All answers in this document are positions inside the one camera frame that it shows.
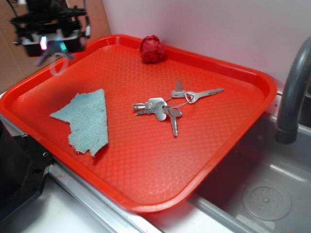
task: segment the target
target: red tray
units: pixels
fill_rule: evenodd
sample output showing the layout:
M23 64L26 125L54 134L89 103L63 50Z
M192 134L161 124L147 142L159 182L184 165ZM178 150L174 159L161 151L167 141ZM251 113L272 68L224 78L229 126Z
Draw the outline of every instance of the red tray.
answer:
M166 60L146 64L140 42L126 35L94 41L62 75L47 67L7 91L0 112L120 206L146 213L186 199L274 100L276 85L259 71L172 47L166 47ZM168 99L177 80L187 91L225 90L181 107L174 137L168 119L136 116L132 104ZM68 144L69 124L49 115L77 93L100 88L109 144L93 158L77 154Z

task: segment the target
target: crumpled ball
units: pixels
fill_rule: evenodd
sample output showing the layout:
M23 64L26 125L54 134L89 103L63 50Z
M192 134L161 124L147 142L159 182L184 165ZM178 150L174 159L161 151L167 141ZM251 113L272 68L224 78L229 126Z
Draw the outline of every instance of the crumpled ball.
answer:
M145 37L140 44L139 52L144 62L157 62L166 56L164 45L156 35Z

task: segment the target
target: sink drain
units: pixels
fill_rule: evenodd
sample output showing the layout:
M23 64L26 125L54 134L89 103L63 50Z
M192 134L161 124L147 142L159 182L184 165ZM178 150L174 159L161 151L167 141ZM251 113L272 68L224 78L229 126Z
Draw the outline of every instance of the sink drain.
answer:
M248 186L243 195L247 211L262 220L278 220L285 217L292 206L287 191L273 182L257 182Z

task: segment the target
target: gray faucet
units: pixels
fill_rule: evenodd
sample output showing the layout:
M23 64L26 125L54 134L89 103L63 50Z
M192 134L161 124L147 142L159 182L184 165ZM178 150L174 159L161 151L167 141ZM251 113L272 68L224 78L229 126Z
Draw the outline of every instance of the gray faucet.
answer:
M301 46L287 81L278 110L275 140L291 144L296 140L298 122L311 127L311 37Z

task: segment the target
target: bunch of keys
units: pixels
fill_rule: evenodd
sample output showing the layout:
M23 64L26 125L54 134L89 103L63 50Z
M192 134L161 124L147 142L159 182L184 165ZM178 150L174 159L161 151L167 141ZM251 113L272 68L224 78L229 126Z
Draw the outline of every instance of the bunch of keys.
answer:
M182 116L179 107L188 103L195 103L202 97L211 96L216 93L222 92L223 90L223 88L218 88L215 90L207 90L199 93L193 91L185 91L182 89L181 82L177 81L176 90L171 92L171 98L169 100L174 98L186 98L187 102L179 106L168 106L168 100L164 101L163 98L151 98L146 103L134 103L133 110L139 110L138 112L136 112L137 116L143 114L155 114L156 118L159 121L164 121L166 117L169 116L171 119L173 135L177 137L177 118Z

